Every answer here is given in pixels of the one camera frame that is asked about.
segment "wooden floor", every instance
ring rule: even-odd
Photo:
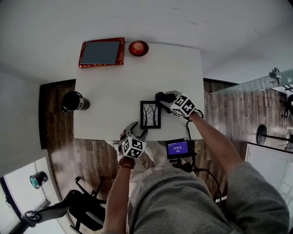
[[[292,119],[282,118],[284,107],[280,100],[284,97],[273,90],[250,94],[211,95],[213,91],[229,87],[220,83],[204,81],[205,119],[225,134],[235,145],[242,159],[245,158],[246,143],[255,143],[255,133],[260,124],[265,124],[268,134],[286,137],[286,126],[292,125]],[[69,190],[77,189],[74,178],[79,176],[81,184],[89,192],[96,189],[100,177],[106,177],[100,198],[106,199],[117,174],[115,150],[103,140],[84,140],[73,137],[73,114],[60,110],[62,97],[74,90],[75,81],[42,85],[40,90],[40,135],[42,147],[47,148],[55,180],[62,198]],[[277,148],[283,141],[267,139],[265,145]],[[225,195],[226,177],[213,160],[203,140],[197,140],[195,151],[196,165],[206,168],[218,179]],[[147,156],[143,157],[146,167],[152,166]],[[218,197],[216,183],[206,172],[200,172],[212,196]]]

